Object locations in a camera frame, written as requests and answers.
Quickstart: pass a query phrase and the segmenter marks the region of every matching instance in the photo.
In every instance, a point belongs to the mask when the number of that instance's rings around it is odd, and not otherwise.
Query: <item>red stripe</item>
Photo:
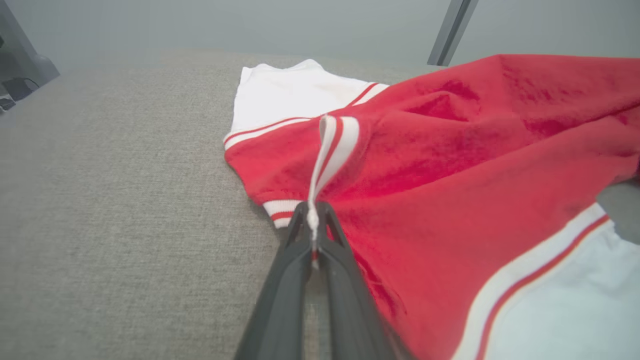
[[[356,102],[360,101],[360,99],[362,99],[365,95],[367,95],[367,92],[371,91],[371,89],[373,89],[373,87],[376,86],[377,84],[378,83],[373,83],[373,84],[367,86],[367,88],[364,89],[362,94],[358,95],[357,98],[353,99],[353,101],[351,101],[347,106],[345,106],[345,108],[348,108],[349,106],[355,105]]]
[[[271,216],[273,221],[278,220],[279,218],[290,218],[293,216],[293,211],[283,211],[281,213],[275,213]]]
[[[284,120],[280,120],[280,121],[278,121],[278,122],[274,122],[273,124],[269,124],[269,125],[265,125],[265,126],[262,126],[262,127],[258,127],[257,129],[246,130],[246,131],[240,131],[239,133],[235,133],[235,134],[231,135],[230,137],[228,137],[228,138],[225,140],[225,145],[227,144],[227,141],[229,141],[229,140],[231,140],[231,139],[235,138],[235,137],[236,137],[236,136],[238,136],[238,135],[244,135],[244,134],[252,133],[252,132],[254,132],[254,131],[264,130],[264,129],[266,129],[267,127],[271,127],[271,126],[274,126],[274,125],[281,124],[281,123],[283,123],[283,122],[285,122],[285,121],[289,121],[289,120],[296,120],[296,119],[309,119],[309,120],[310,120],[311,118],[310,118],[310,117],[290,117],[290,118],[288,118],[288,119],[284,119]]]
[[[489,314],[489,317],[488,317],[488,319],[487,319],[487,321],[486,321],[486,323],[484,325],[484,330],[483,330],[483,333],[482,333],[482,340],[480,342],[480,350],[478,351],[478,355],[476,357],[476,360],[483,360],[484,359],[484,355],[486,353],[487,342],[489,340],[489,333],[491,333],[491,329],[493,327],[493,322],[495,321],[495,317],[498,315],[498,312],[500,312],[501,307],[516,292],[518,292],[518,290],[520,290],[524,286],[527,286],[528,284],[532,283],[533,281],[535,281],[536,279],[540,278],[542,275],[547,273],[549,270],[553,269],[556,265],[558,265],[569,254],[571,254],[571,252],[575,248],[577,248],[578,245],[580,245],[580,242],[582,240],[584,240],[584,238],[589,233],[591,233],[591,231],[594,231],[597,227],[602,225],[608,219],[609,219],[609,217],[607,215],[604,215],[603,217],[601,217],[598,220],[596,220],[595,222],[593,222],[591,225],[587,226],[585,228],[585,230],[583,230],[578,235],[578,237],[576,237],[571,242],[571,244],[569,246],[567,246],[567,248],[564,251],[562,251],[558,256],[556,256],[553,260],[549,261],[546,265],[544,265],[543,267],[537,269],[535,272],[533,272],[529,276],[527,276],[527,277],[521,279],[520,281],[516,282],[512,287],[509,288],[509,290],[507,290],[504,294],[502,294],[500,299],[493,306],[493,309],[491,309],[491,313]]]
[[[338,143],[340,142],[341,137],[342,137],[342,119],[337,117],[335,118],[335,135],[333,136],[333,140],[331,141],[331,147],[329,147],[329,151],[326,153],[326,158],[324,158],[324,163],[320,168],[320,173],[318,174],[318,178],[316,179],[316,181],[320,180],[320,177],[322,177],[324,168],[326,168],[326,165],[329,163],[329,159],[331,159],[331,156],[333,155],[335,148],[338,147]]]

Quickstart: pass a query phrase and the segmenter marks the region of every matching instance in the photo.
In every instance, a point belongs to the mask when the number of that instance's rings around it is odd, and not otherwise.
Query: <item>clothing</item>
[[[291,76],[300,67],[323,80]],[[380,313],[420,359],[640,356],[640,249],[595,203],[637,172],[640,60],[492,56],[354,102],[344,94],[370,87],[355,84],[312,61],[243,70],[236,113],[266,94],[249,100],[250,88],[290,86],[269,95],[283,109],[225,138],[277,227],[312,179]],[[326,109],[338,87],[343,108]],[[295,106],[316,112],[285,118],[287,94],[303,88],[317,95]]]

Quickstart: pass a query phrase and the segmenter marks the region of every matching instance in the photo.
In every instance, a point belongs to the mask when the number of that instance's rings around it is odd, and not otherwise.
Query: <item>metal strip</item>
[[[451,62],[477,2],[478,0],[451,0],[427,64],[447,66]]]

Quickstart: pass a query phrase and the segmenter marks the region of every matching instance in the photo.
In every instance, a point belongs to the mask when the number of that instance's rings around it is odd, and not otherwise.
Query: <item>gray tabletop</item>
[[[223,159],[242,66],[183,53],[63,75],[0,117],[0,358],[231,358],[281,233]],[[436,70],[317,59],[396,83]],[[607,189],[640,241],[640,191]],[[328,358],[312,280],[307,358]]]

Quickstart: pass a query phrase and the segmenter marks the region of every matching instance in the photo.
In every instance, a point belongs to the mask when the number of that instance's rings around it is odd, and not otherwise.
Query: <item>gray wall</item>
[[[640,0],[478,0],[450,65],[499,53],[640,57]]]
[[[60,72],[158,49],[425,64],[449,0],[7,0]]]

